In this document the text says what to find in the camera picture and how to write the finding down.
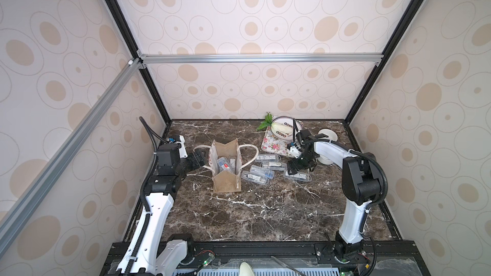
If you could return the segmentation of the patterned canvas tote bag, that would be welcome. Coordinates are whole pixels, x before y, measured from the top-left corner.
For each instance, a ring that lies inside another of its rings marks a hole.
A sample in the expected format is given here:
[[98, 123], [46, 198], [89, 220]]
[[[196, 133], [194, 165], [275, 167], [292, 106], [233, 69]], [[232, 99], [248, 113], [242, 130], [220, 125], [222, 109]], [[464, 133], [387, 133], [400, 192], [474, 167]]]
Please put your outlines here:
[[[242, 149], [251, 148], [255, 153], [249, 161], [243, 162]], [[207, 151], [204, 168], [212, 172], [214, 194], [228, 194], [240, 192], [241, 173], [249, 164], [253, 163], [259, 155], [259, 149], [252, 144], [240, 145], [235, 139], [229, 143], [222, 144], [217, 141], [209, 145], [199, 145], [194, 151]]]

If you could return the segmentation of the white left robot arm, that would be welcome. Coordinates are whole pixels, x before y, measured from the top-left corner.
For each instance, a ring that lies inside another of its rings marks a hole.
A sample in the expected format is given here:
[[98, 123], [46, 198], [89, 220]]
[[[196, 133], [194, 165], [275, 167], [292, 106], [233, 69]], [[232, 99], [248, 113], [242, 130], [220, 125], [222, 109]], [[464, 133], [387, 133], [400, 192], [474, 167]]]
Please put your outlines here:
[[201, 153], [188, 153], [184, 136], [173, 137], [154, 152], [156, 164], [141, 186], [143, 211], [134, 236], [115, 271], [108, 275], [173, 275], [180, 263], [193, 260], [193, 239], [180, 235], [159, 252], [167, 217], [182, 180], [204, 166]]

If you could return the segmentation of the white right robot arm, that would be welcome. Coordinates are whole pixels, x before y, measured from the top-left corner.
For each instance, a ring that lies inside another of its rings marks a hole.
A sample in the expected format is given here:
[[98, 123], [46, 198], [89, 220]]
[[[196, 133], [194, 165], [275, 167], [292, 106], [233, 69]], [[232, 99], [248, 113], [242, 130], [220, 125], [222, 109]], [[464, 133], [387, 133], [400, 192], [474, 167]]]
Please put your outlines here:
[[361, 244], [371, 207], [385, 200], [388, 192], [387, 177], [375, 157], [348, 149], [326, 135], [312, 135], [306, 129], [293, 133], [288, 149], [294, 156], [287, 163], [288, 176], [314, 170], [320, 157], [341, 168], [341, 186], [347, 204], [336, 243], [346, 248]]

